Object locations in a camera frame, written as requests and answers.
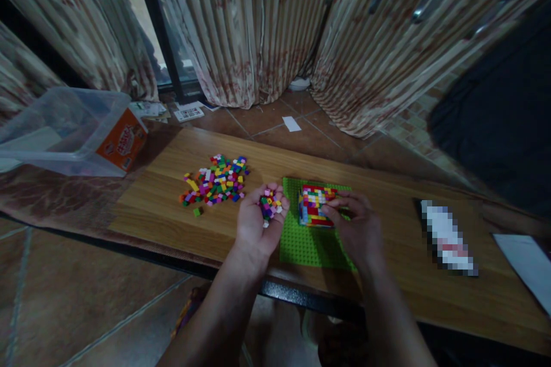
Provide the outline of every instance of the hand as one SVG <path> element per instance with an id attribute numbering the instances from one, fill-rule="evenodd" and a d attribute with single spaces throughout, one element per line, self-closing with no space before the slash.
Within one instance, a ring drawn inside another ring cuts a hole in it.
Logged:
<path id="1" fill-rule="evenodd" d="M 266 188 L 274 191 L 275 196 L 281 201 L 283 211 L 276 213 L 270 220 L 267 228 L 263 227 L 264 219 L 262 211 L 257 202 L 264 195 Z M 247 195 L 239 208 L 237 217 L 237 237 L 235 245 L 242 251 L 251 253 L 253 259 L 264 259 L 267 263 L 270 255 L 274 252 L 281 238 L 283 223 L 289 211 L 289 200 L 283 196 L 283 187 L 272 182 L 262 185 Z"/>
<path id="2" fill-rule="evenodd" d="M 359 270 L 371 266 L 384 265 L 381 219 L 373 211 L 371 202 L 365 195 L 339 191 L 342 198 L 329 201 L 321 207 L 339 231 L 344 250 Z M 345 220 L 338 208 L 347 206 L 353 214 Z"/>

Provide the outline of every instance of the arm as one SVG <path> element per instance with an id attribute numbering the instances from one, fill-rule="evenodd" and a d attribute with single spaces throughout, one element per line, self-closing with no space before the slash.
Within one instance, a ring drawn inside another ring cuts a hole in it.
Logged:
<path id="1" fill-rule="evenodd" d="M 436 366 L 419 327 L 383 256 L 381 221 L 361 194 L 339 192 L 343 198 L 322 210 L 335 223 L 343 247 L 362 280 L 370 354 L 375 365 Z M 347 221 L 336 208 L 349 207 Z"/>
<path id="2" fill-rule="evenodd" d="M 268 228 L 256 203 L 266 185 L 251 192 L 239 208 L 234 246 L 216 274 L 205 300 L 161 357 L 158 367 L 237 364 L 254 300 L 283 230 L 289 202 L 283 188 L 268 184 L 282 202 Z"/>

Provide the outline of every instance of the person's left hand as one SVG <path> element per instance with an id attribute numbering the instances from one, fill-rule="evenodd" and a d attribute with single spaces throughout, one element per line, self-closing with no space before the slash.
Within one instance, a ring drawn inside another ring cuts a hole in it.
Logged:
<path id="1" fill-rule="evenodd" d="M 281 201 L 283 211 L 276 213 L 270 220 L 267 228 L 263 227 L 264 219 L 257 202 L 264 196 L 266 188 L 274 191 L 275 196 Z M 289 200 L 283 196 L 283 187 L 272 182 L 264 184 L 249 193 L 239 208 L 237 218 L 237 237 L 235 244 L 244 251 L 254 252 L 255 255 L 268 260 L 280 241 L 283 223 L 289 211 Z"/>

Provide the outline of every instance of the tiled floor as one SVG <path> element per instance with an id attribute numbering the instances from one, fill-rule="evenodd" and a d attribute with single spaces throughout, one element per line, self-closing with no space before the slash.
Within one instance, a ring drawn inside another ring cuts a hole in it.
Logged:
<path id="1" fill-rule="evenodd" d="M 205 116 L 182 124 L 277 146 L 364 168 L 403 174 L 446 185 L 464 185 L 433 163 L 383 133 L 367 140 L 341 132 L 307 92 L 285 93 L 268 105 L 204 110 Z M 292 116 L 301 131 L 289 132 L 282 117 Z"/>
<path id="2" fill-rule="evenodd" d="M 302 130 L 289 132 L 282 116 L 293 116 Z M 308 93 L 248 111 L 205 110 L 205 117 L 182 126 L 455 184 L 385 135 L 359 140 L 340 132 Z M 0 263 L 0 367 L 153 366 L 188 293 L 204 283 L 4 220 Z M 250 328 L 246 344 L 255 366 L 319 365 L 300 335 L 295 307 L 259 298 Z"/>

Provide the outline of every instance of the striped curtain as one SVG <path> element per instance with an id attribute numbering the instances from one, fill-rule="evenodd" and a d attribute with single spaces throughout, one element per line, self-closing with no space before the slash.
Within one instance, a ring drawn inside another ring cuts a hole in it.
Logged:
<path id="1" fill-rule="evenodd" d="M 384 128 L 447 73 L 503 36 L 537 0 L 509 0 L 479 35 L 466 35 L 500 0 L 443 0 L 412 23 L 421 0 L 336 0 L 323 33 L 312 96 L 344 132 L 365 138 Z"/>
<path id="2" fill-rule="evenodd" d="M 64 83 L 4 24 L 0 23 L 0 126 Z"/>
<path id="3" fill-rule="evenodd" d="M 158 100 L 153 70 L 127 0 L 11 1 L 90 88 Z"/>
<path id="4" fill-rule="evenodd" d="M 315 41 L 324 0 L 164 0 L 207 99 L 250 108 L 275 101 Z"/>

